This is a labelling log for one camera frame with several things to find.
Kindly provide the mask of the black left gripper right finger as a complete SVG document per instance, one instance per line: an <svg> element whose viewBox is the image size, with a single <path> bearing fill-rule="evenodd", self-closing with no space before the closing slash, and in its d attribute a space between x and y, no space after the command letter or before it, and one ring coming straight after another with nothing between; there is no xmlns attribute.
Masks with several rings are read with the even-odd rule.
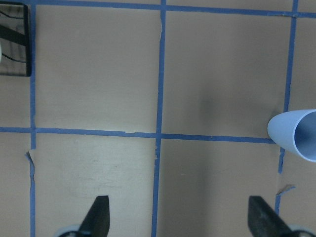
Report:
<svg viewBox="0 0 316 237"><path fill-rule="evenodd" d="M248 199L248 228L253 237L296 236L261 196Z"/></svg>

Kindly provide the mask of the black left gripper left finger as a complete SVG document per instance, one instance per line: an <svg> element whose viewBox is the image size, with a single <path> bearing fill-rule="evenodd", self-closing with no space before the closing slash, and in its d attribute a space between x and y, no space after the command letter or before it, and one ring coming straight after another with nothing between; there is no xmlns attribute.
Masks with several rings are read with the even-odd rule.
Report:
<svg viewBox="0 0 316 237"><path fill-rule="evenodd" d="M79 237L106 237L110 229L108 196L98 196L79 227Z"/></svg>

